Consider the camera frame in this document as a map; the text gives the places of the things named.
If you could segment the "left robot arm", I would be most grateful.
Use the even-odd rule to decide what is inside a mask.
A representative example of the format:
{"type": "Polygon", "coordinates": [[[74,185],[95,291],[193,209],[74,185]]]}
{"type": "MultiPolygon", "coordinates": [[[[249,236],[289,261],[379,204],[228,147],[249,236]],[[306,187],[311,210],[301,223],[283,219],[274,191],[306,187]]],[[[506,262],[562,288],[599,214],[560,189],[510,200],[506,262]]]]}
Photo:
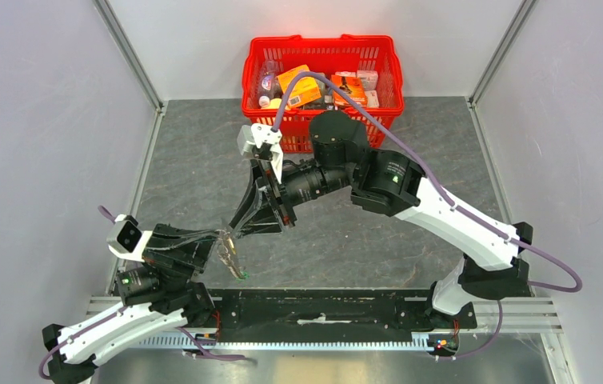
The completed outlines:
{"type": "Polygon", "coordinates": [[[140,230],[120,217],[106,239],[111,253],[140,262],[116,276],[119,303],[72,326],[42,331],[47,350],[38,374],[53,383],[81,383],[134,343],[177,327],[204,327],[214,317],[206,286],[194,281],[215,246],[229,243],[230,230],[182,230],[158,224],[140,230]]]}

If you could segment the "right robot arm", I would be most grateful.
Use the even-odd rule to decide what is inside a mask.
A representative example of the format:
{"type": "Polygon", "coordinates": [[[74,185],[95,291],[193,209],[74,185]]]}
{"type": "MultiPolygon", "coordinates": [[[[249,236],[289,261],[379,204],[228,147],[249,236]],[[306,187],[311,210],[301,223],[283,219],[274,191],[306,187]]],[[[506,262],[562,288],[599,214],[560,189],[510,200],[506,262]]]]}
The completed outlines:
{"type": "Polygon", "coordinates": [[[365,124],[330,110],[309,125],[313,157],[286,162],[282,135],[260,123],[243,126],[238,149],[250,160],[250,184],[230,222],[236,237],[280,233],[296,222],[294,208],[350,188],[354,205],[420,226],[463,253],[433,284],[425,320],[443,327],[474,298],[502,300],[528,292],[529,264],[520,241],[532,227],[509,225],[439,191],[421,165],[404,154],[371,147],[365,124]]]}

